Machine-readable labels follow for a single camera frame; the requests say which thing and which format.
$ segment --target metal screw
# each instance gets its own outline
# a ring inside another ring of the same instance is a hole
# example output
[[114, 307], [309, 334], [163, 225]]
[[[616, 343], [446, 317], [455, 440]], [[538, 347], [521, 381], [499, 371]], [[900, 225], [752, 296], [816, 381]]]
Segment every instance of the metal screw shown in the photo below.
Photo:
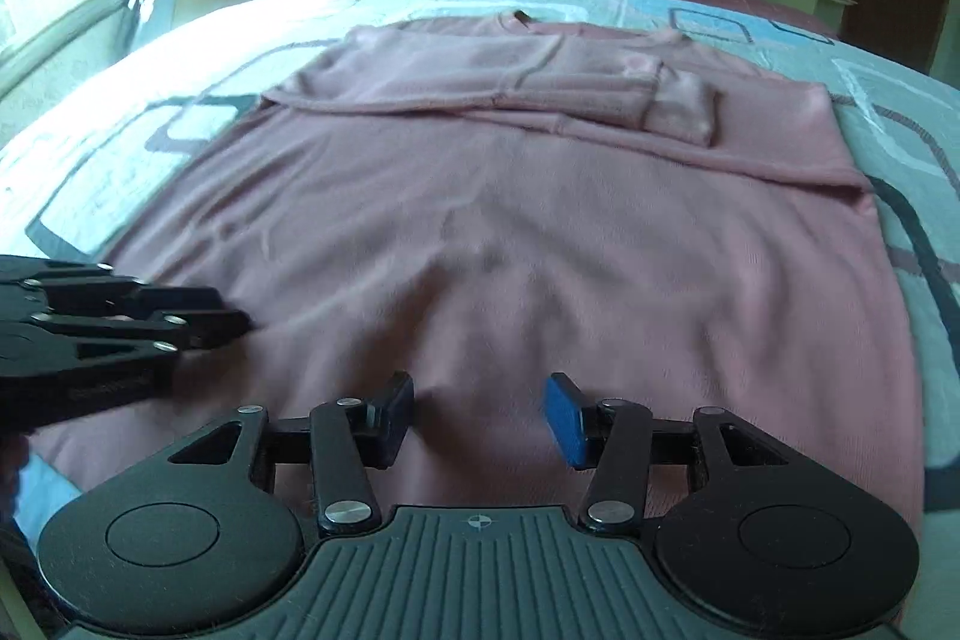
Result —
[[361, 521], [370, 518], [373, 515], [373, 510], [364, 501], [347, 499], [328, 504], [323, 511], [323, 515], [334, 524], [359, 524]]
[[634, 509], [625, 501], [596, 501], [587, 509], [587, 515], [598, 524], [622, 524], [634, 517]]

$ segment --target pink sweater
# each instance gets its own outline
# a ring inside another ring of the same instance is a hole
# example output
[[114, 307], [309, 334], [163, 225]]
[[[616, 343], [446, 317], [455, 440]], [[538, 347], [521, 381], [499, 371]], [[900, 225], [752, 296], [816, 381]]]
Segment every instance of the pink sweater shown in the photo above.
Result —
[[[119, 239], [258, 329], [173, 400], [47, 429], [83, 488], [242, 403], [416, 379], [381, 504], [579, 503], [548, 373], [660, 417], [723, 405], [920, 522], [920, 386], [870, 187], [819, 84], [675, 31], [522, 15], [359, 28], [267, 92]], [[656, 472], [661, 511], [683, 493]], [[291, 467], [277, 491], [308, 498]]]

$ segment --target robotic hand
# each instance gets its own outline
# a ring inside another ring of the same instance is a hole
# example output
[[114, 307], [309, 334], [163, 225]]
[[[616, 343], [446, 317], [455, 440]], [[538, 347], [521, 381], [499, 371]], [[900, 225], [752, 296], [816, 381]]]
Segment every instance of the robotic hand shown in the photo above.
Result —
[[[37, 562], [59, 640], [902, 640], [917, 542], [880, 500], [728, 410], [656, 419], [547, 379], [579, 509], [397, 506], [414, 381], [270, 420], [243, 405], [66, 504]], [[309, 464], [315, 511], [272, 496]], [[653, 464], [690, 495], [646, 517]]]
[[0, 256], [0, 518], [25, 434], [169, 391], [179, 354], [250, 330], [209, 287], [157, 287], [107, 265]]

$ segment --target window frame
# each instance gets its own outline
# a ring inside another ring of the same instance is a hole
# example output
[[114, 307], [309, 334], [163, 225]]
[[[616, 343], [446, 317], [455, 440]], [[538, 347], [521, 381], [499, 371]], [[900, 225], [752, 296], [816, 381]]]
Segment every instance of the window frame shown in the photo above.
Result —
[[[0, 101], [57, 52], [83, 36], [94, 25], [119, 12], [128, 0], [87, 0], [37, 36], [0, 55]], [[117, 43], [116, 57], [123, 56]]]

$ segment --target bed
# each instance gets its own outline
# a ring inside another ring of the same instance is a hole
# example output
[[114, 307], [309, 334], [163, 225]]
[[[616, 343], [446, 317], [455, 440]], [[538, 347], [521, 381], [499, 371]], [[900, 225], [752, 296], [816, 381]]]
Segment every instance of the bed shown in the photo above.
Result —
[[[680, 0], [258, 0], [194, 20], [93, 78], [0, 154], [0, 253], [97, 259], [151, 195], [354, 25], [522, 9], [540, 20], [670, 26], [763, 68], [827, 84], [877, 191], [925, 399], [922, 565], [904, 630], [954, 636], [960, 605], [960, 92], [820, 33]], [[34, 456], [16, 517], [35, 543], [77, 495]]]

